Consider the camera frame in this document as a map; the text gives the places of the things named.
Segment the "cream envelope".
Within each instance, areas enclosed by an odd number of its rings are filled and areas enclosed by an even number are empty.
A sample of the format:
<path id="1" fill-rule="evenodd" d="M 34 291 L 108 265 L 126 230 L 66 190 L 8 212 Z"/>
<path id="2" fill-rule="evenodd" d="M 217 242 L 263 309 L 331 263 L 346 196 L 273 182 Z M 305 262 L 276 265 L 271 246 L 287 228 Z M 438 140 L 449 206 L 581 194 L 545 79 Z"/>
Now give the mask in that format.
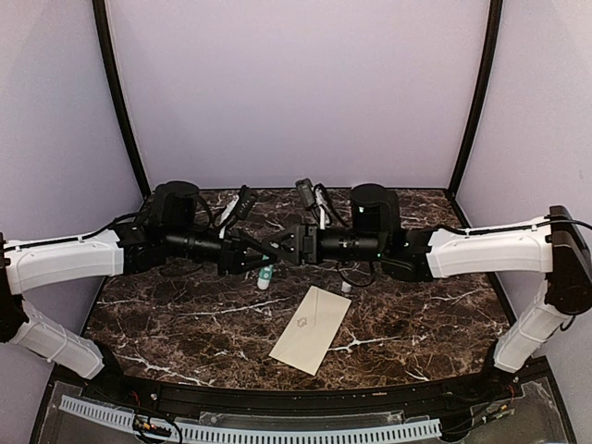
<path id="1" fill-rule="evenodd" d="M 350 299 L 312 286 L 269 356 L 315 376 L 350 305 Z"/>

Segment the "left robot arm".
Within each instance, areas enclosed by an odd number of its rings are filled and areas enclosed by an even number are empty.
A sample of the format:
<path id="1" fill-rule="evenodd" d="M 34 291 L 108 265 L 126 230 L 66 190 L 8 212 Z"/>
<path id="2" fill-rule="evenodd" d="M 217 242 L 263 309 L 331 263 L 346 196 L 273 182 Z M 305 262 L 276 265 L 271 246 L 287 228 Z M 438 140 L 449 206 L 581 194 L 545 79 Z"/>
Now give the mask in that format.
<path id="1" fill-rule="evenodd" d="M 130 382 L 104 346 L 85 339 L 48 318 L 26 291 L 70 280 L 146 272 L 172 257 L 213 263 L 218 275 L 238 275 L 272 265 L 276 255 L 260 241 L 235 229 L 256 201 L 248 187 L 221 222 L 186 181 L 156 187 L 152 201 L 137 213 L 115 218 L 94 232 L 65 238 L 1 242 L 1 340 L 19 345 L 93 380 L 111 403 L 130 396 Z"/>

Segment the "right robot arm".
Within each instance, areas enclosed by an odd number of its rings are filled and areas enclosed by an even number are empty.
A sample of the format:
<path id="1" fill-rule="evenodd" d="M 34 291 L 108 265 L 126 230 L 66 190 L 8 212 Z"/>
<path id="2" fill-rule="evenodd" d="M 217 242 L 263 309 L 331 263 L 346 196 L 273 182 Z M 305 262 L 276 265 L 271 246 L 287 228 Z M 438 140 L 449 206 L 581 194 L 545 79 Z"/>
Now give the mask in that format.
<path id="1" fill-rule="evenodd" d="M 280 260 L 379 264 L 384 274 L 406 282 L 506 271 L 544 275 L 534 300 L 493 346 L 491 366 L 473 379 L 472 392 L 481 401 L 494 400 L 508 385 L 507 373 L 520 370 L 565 321 L 591 308 L 591 252 L 579 230 L 583 224 L 561 205 L 546 216 L 505 226 L 407 229 L 396 192 L 367 183 L 351 189 L 351 225 L 327 228 L 328 205 L 317 201 L 322 188 L 307 179 L 296 187 L 317 222 L 264 239 Z"/>

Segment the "small glue bottle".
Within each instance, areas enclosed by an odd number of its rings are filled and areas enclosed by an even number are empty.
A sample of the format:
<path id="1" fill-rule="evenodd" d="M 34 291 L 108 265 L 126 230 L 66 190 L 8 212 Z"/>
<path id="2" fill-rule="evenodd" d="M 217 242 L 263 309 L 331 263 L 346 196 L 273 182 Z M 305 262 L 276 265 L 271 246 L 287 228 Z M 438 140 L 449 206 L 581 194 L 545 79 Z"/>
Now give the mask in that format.
<path id="1" fill-rule="evenodd" d="M 259 290 L 267 290 L 269 288 L 273 277 L 273 269 L 274 267 L 272 265 L 266 265 L 259 270 L 257 279 L 257 287 Z"/>

